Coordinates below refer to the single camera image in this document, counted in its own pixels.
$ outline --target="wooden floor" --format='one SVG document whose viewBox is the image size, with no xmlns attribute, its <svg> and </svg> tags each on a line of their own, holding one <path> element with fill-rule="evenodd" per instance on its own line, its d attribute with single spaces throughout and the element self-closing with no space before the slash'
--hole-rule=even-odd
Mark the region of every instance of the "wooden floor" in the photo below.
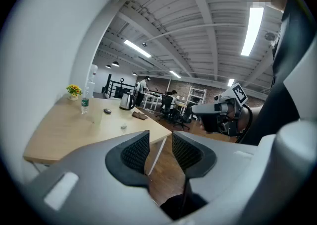
<svg viewBox="0 0 317 225">
<path fill-rule="evenodd" d="M 175 128 L 173 128 L 173 125 L 165 120 L 158 121 L 158 118 L 155 117 L 155 114 L 151 114 L 143 109 L 140 110 L 170 131 L 183 130 L 180 126 L 176 126 Z M 187 132 L 216 140 L 235 142 L 235 138 L 229 139 L 228 136 L 222 134 L 206 134 L 204 131 L 200 130 L 200 124 L 196 120 L 193 120 L 190 124 L 187 125 L 190 127 L 189 131 L 187 128 L 185 129 Z M 148 157 L 151 157 L 153 155 L 153 146 L 151 146 L 150 149 L 151 151 Z M 148 160 L 149 159 L 147 159 L 147 162 L 145 164 L 146 169 L 149 166 Z M 168 136 L 164 148 L 154 167 L 154 170 L 149 176 L 149 179 L 150 195 L 157 202 L 158 205 L 163 204 L 168 198 L 181 194 L 183 192 L 185 175 L 172 153 L 172 135 Z"/>
</svg>

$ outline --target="flower pot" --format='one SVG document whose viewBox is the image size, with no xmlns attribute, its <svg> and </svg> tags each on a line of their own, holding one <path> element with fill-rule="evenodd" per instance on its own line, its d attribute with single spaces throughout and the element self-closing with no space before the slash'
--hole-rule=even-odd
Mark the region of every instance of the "flower pot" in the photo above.
<svg viewBox="0 0 317 225">
<path fill-rule="evenodd" d="M 72 94 L 68 95 L 68 99 L 71 101 L 77 101 L 78 100 L 78 95 L 77 96 L 73 96 Z"/>
</svg>

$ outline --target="black kettle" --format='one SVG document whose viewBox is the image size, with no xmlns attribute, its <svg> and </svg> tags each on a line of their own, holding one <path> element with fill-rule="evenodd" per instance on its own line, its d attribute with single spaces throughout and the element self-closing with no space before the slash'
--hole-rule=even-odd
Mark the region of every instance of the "black kettle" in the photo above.
<svg viewBox="0 0 317 225">
<path fill-rule="evenodd" d="M 120 109 L 129 111 L 133 109 L 135 106 L 135 97 L 134 95 L 130 94 L 129 92 L 126 92 L 123 94 L 120 102 Z"/>
</svg>

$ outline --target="black cable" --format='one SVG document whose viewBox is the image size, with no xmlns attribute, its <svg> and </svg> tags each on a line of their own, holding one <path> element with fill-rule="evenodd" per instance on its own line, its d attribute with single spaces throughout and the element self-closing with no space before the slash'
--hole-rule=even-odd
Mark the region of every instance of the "black cable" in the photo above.
<svg viewBox="0 0 317 225">
<path fill-rule="evenodd" d="M 243 133 L 239 136 L 239 138 L 237 139 L 236 143 L 240 143 L 244 137 L 244 135 L 246 135 L 247 131 L 249 130 L 250 128 L 250 125 L 252 123 L 252 119 L 253 119 L 253 113 L 252 113 L 252 110 L 250 109 L 249 106 L 247 106 L 246 104 L 243 105 L 243 107 L 247 108 L 247 110 L 249 111 L 249 122 L 247 124 L 247 127 L 244 129 Z"/>
</svg>

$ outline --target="water bottle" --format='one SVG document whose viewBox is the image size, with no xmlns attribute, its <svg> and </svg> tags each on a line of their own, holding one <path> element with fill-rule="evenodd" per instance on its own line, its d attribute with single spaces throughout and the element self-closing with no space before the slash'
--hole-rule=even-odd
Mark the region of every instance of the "water bottle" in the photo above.
<svg viewBox="0 0 317 225">
<path fill-rule="evenodd" d="M 89 87 L 86 87 L 85 92 L 83 94 L 83 98 L 81 99 L 81 114 L 86 114 L 88 112 L 88 108 L 89 108 L 89 98 L 87 98 L 88 89 Z"/>
</svg>

